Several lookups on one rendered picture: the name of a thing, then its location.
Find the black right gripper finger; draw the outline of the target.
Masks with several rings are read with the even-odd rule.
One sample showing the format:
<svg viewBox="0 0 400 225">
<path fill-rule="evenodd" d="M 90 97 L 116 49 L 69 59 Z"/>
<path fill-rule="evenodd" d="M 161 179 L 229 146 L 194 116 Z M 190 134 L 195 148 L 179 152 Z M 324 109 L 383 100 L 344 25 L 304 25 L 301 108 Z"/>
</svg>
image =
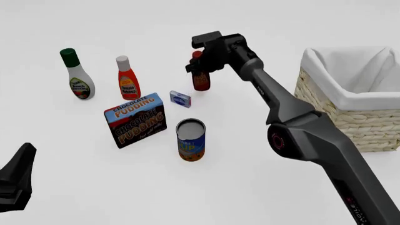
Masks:
<svg viewBox="0 0 400 225">
<path fill-rule="evenodd" d="M 200 57 L 193 57 L 189 60 L 189 64 L 185 66 L 187 73 L 200 73 L 203 70 Z"/>
</svg>

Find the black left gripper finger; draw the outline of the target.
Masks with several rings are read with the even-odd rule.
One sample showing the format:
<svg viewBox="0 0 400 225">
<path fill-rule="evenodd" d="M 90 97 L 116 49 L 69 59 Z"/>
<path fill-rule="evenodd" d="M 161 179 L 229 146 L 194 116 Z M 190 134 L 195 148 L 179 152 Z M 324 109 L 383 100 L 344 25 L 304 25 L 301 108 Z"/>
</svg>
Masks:
<svg viewBox="0 0 400 225">
<path fill-rule="evenodd" d="M 37 149 L 29 142 L 24 143 L 0 169 L 0 185 L 15 186 L 18 189 L 31 191 L 33 162 Z"/>
</svg>

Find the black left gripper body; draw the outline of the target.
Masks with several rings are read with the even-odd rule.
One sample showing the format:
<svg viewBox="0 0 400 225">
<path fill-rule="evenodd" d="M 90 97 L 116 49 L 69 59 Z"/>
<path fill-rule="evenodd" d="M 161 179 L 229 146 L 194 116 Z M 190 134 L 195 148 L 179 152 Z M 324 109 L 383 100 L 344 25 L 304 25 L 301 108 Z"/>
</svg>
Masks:
<svg viewBox="0 0 400 225">
<path fill-rule="evenodd" d="M 31 183 L 11 184 L 0 182 L 0 213 L 23 211 L 32 194 Z"/>
</svg>

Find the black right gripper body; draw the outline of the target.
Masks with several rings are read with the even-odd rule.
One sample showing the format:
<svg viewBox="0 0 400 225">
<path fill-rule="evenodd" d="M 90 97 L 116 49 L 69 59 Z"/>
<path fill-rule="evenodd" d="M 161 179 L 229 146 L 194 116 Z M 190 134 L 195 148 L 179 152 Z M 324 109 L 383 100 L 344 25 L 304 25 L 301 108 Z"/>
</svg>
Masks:
<svg viewBox="0 0 400 225">
<path fill-rule="evenodd" d="M 220 71 L 226 64 L 226 49 L 222 44 L 208 45 L 204 48 L 200 57 L 202 71 L 213 73 Z"/>
</svg>

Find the red-brown bbq sauce bottle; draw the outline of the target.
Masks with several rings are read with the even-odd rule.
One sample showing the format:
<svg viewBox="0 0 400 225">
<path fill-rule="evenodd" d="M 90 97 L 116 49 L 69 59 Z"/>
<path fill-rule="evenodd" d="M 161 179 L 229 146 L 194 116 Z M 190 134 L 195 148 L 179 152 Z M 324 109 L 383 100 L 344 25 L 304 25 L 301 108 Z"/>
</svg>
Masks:
<svg viewBox="0 0 400 225">
<path fill-rule="evenodd" d="M 207 91 L 211 87 L 211 80 L 208 72 L 192 71 L 192 83 L 196 91 Z"/>
</svg>

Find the white cloth basket liner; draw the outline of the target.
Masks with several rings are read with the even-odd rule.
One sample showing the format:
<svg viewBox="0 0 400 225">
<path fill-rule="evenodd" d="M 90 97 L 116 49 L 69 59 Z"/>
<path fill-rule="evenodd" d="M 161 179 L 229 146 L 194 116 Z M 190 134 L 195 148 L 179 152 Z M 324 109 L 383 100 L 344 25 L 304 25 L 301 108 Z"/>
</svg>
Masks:
<svg viewBox="0 0 400 225">
<path fill-rule="evenodd" d="M 301 68 L 340 110 L 400 109 L 400 51 L 391 47 L 310 47 Z"/>
</svg>

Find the woven wicker basket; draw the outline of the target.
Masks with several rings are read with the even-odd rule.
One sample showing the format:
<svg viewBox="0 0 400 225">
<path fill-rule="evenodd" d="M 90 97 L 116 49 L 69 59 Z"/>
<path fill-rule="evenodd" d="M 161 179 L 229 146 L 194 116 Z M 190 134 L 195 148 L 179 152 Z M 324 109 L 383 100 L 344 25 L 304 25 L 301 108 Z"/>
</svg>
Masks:
<svg viewBox="0 0 400 225">
<path fill-rule="evenodd" d="M 294 96 L 325 112 L 362 153 L 395 151 L 400 147 L 400 109 L 340 110 L 304 69 L 299 70 Z"/>
</svg>

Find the small blue white box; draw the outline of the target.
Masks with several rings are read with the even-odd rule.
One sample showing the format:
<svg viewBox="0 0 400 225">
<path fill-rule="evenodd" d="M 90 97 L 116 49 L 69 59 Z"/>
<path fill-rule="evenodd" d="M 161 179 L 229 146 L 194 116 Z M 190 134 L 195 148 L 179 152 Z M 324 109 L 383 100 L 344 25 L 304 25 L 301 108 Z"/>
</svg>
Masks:
<svg viewBox="0 0 400 225">
<path fill-rule="evenodd" d="M 170 91 L 169 93 L 170 100 L 172 103 L 176 103 L 180 106 L 184 106 L 185 108 L 191 107 L 191 97 L 185 94 L 182 94 L 177 91 Z"/>
</svg>

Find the red ketchup bottle white cap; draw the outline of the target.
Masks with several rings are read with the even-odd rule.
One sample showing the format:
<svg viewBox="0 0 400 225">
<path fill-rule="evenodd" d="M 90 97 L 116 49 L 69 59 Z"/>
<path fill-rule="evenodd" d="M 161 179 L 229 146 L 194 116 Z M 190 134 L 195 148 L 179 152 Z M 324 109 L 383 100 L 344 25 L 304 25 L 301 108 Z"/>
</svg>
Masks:
<svg viewBox="0 0 400 225">
<path fill-rule="evenodd" d="M 123 99 L 133 101 L 141 97 L 141 90 L 138 79 L 131 69 L 127 56 L 118 56 L 116 58 L 118 66 L 118 83 Z"/>
</svg>

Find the blue orange soup can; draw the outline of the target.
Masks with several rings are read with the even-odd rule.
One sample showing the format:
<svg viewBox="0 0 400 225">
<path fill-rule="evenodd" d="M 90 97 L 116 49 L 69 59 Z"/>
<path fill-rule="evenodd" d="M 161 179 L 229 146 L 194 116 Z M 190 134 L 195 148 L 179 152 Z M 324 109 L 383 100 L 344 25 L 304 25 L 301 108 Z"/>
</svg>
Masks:
<svg viewBox="0 0 400 225">
<path fill-rule="evenodd" d="M 189 162 L 200 160 L 205 153 L 206 127 L 202 121 L 187 118 L 176 126 L 179 156 Z"/>
</svg>

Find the chocolate pudding box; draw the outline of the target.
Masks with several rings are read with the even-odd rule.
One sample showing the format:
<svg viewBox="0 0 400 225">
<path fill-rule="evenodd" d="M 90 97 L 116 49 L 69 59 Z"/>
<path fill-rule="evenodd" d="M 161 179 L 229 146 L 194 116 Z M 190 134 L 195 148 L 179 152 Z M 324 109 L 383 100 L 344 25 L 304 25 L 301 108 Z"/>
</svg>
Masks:
<svg viewBox="0 0 400 225">
<path fill-rule="evenodd" d="M 104 117 L 119 149 L 167 129 L 164 103 L 157 93 L 105 110 Z"/>
</svg>

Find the ranch dressing bottle green cap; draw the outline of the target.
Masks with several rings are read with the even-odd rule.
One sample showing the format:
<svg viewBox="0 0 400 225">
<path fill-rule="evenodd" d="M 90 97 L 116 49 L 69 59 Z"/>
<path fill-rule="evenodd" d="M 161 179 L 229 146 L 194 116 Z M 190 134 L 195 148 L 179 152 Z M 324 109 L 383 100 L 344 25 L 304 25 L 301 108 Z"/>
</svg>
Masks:
<svg viewBox="0 0 400 225">
<path fill-rule="evenodd" d="M 83 69 L 73 48 L 60 50 L 60 56 L 69 74 L 69 87 L 80 100 L 87 101 L 95 95 L 95 85 L 91 77 Z"/>
</svg>

